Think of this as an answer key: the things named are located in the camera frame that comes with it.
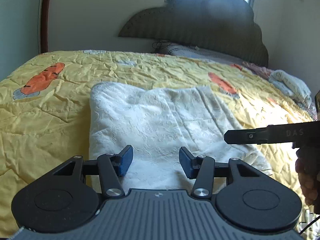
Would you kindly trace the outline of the right hand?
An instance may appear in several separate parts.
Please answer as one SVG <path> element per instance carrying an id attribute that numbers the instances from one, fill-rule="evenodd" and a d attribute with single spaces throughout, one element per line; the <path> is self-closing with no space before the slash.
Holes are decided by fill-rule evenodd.
<path id="1" fill-rule="evenodd" d="M 319 215 L 319 148 L 303 146 L 296 154 L 296 172 L 305 202 Z"/>

